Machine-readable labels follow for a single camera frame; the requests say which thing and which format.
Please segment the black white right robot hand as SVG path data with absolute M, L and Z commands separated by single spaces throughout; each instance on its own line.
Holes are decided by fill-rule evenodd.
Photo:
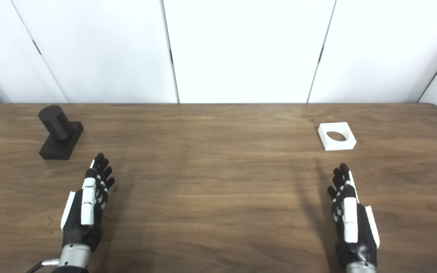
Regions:
M 371 206 L 361 204 L 350 168 L 333 170 L 331 214 L 338 237 L 335 252 L 346 273 L 376 273 L 380 237 Z

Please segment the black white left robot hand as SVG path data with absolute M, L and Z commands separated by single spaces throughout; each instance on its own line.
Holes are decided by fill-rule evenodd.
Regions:
M 109 160 L 101 152 L 86 170 L 80 190 L 68 195 L 61 220 L 62 246 L 83 244 L 94 252 L 102 240 L 102 218 L 109 190 L 116 182 Z

